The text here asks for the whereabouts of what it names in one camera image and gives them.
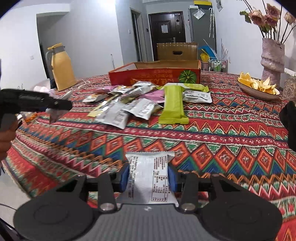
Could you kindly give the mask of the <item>person's left hand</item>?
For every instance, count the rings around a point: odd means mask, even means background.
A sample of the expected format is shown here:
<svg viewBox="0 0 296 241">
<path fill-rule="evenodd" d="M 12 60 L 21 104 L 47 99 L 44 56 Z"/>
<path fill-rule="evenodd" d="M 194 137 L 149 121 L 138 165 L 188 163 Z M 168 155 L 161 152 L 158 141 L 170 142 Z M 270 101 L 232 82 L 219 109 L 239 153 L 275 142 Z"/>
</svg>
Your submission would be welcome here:
<svg viewBox="0 0 296 241">
<path fill-rule="evenodd" d="M 0 139 L 0 160 L 1 161 L 7 157 L 7 152 L 11 148 L 11 142 L 16 138 L 17 127 L 18 127 L 18 121 L 16 120 L 7 131 L 1 132 L 1 139 Z"/>
</svg>

